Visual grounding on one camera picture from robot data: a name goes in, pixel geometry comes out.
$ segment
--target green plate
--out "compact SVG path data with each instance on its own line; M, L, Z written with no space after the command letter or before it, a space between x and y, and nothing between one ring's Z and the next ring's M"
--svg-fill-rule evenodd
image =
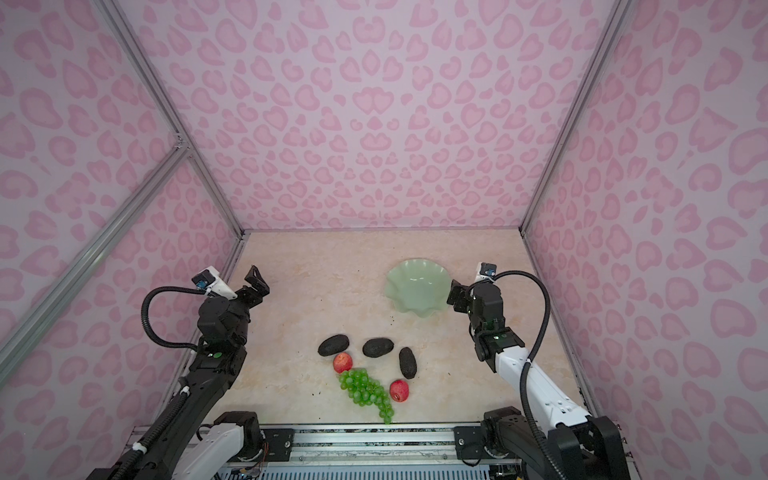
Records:
M451 276L431 260L415 258L400 263L386 275L384 294L400 313L426 318L448 306Z

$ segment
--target apple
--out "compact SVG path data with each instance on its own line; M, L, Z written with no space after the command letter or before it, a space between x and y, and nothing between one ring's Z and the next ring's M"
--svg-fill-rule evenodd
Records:
M333 369L341 373L352 368L352 357L348 353L340 353L333 359Z
M389 396L396 402L404 402L408 399L408 383L405 380L396 380L389 386Z

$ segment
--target pink wall panel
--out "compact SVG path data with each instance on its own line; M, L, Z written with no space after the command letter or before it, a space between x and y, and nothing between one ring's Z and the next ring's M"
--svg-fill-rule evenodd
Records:
M246 227L518 225L612 2L122 2Z
M222 268L233 241L199 178L182 165L0 392L0 477L75 480L117 459L133 426L151 421L186 355L146 337L144 295L191 286L208 265ZM154 329L188 341L200 299L156 297Z
M0 345L170 150L88 0L0 5Z
M643 0L531 235L646 479L768 475L768 3Z

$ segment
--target wire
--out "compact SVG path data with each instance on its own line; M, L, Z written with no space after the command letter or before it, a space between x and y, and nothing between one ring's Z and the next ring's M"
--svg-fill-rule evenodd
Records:
M464 447L462 448L462 457L464 456L464 451L465 451L465 450L467 449L467 447L469 447L469 446L475 446L475 447L477 447L477 446L480 446L480 445L479 445L479 444L477 444L477 443L472 443L472 444L467 444L467 445L464 445ZM475 463L469 463L469 462L467 462L466 460L464 460L464 459L462 458L462 463L463 463L464 465L467 465L468 467L473 467L473 468L474 468L474 467L476 467L476 466L478 466L478 465L480 465L480 462L481 462L481 461L482 461L482 452L480 452L480 457L477 459L477 462L475 462Z
M178 395L172 398L170 406L163 411L159 419L155 420L147 433L139 439L138 443L146 450L151 449L152 445L154 445L161 435L163 435L165 429L167 429L177 415L179 415L179 412L184 407L184 403L187 401L187 398L189 398L189 395L189 389L184 386L184 388L179 391ZM111 480L123 480L124 478L127 478L142 456L144 456L144 452L141 450L132 450L130 455L120 464L114 475L112 475Z
M144 298L144 302L141 303L141 326L144 327L144 332L147 334L150 340L152 340L159 346L164 346L169 349L192 349L196 352L197 345L193 343L168 342L167 340L163 340L162 338L160 338L154 332L154 330L152 330L152 325L149 323L149 304L152 303L152 299L157 294L163 293L163 292L178 292L178 293L191 293L193 295L205 295L205 290L197 290L194 288L184 288L182 286L159 286L158 288L149 292L147 296Z
M528 478L528 466L525 464L525 460L520 461L520 477L523 480L529 480Z
M508 270L506 272L501 272L494 275L493 277L491 277L491 279L483 279L483 280L474 282L472 285L469 286L468 290L471 291L472 288L475 287L475 285L478 285L480 283L494 283L498 279L503 278L505 276L509 276L509 275L524 276L526 278L533 280L536 283L536 285L538 285L538 287L541 289L541 294L544 296L544 319L542 319L541 321L541 326L538 329L538 335L536 336L536 340L534 341L533 347L531 347L531 352L528 354L528 360L526 360L525 364L523 365L523 370L520 374L520 388L519 388L520 403L523 406L523 413L525 414L525 419L528 420L528 426L531 427L531 433L533 434L534 439L536 440L536 445L538 445L539 449L541 450L541 453L544 455L544 458L546 458L547 462L552 467L552 470L554 471L555 475L559 480L568 480L568 477L565 476L565 472L563 472L563 469L554 459L552 452L550 452L549 447L547 446L547 437L539 429L538 425L536 425L536 418L534 418L533 412L531 411L531 404L528 402L528 372L531 369L531 365L533 365L533 359L536 357L538 350L541 348L541 342L544 341L544 334L547 332L547 325L549 324L549 314L552 308L547 287L542 283L542 281L537 276L535 276L532 273L528 273L524 270Z
M200 429L202 429L203 427L207 429L212 429L214 426L211 425L210 423L201 423L200 426L197 427L197 431L194 434L197 435L197 439L200 440L201 442L203 441L203 436L200 435Z

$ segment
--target cable clip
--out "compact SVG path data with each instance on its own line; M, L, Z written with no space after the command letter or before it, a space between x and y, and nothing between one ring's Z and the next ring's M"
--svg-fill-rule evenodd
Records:
M134 444L131 446L131 450L135 450L135 451L137 451L137 452L141 452L141 453L143 453L143 454L145 454L145 455L147 454L147 447L143 446L143 445L142 445L141 443L139 443L139 442L135 442L135 443L134 443Z

